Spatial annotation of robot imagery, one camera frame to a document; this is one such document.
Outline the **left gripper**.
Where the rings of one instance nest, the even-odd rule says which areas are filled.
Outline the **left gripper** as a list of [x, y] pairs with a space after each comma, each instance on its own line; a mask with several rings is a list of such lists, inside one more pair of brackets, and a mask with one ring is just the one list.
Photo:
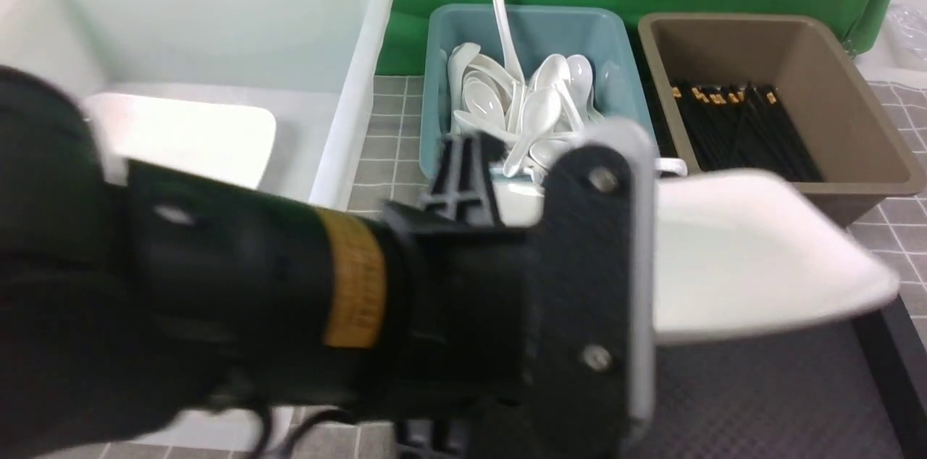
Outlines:
[[448, 135], [416, 208], [387, 203], [403, 331], [381, 418], [510, 408], [550, 458], [616, 458], [655, 406], [655, 146], [629, 119], [580, 133], [525, 225], [501, 219], [493, 136]]

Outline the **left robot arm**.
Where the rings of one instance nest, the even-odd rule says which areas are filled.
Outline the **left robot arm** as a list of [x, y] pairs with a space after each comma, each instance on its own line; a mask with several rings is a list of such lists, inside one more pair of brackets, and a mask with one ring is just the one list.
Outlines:
[[138, 160], [52, 84], [2, 67], [2, 456], [248, 410], [251, 458], [322, 423], [387, 421], [398, 452], [467, 458], [512, 410], [529, 448], [616, 458], [655, 405], [658, 152], [583, 130], [526, 226], [503, 143], [443, 139], [419, 202], [364, 217]]

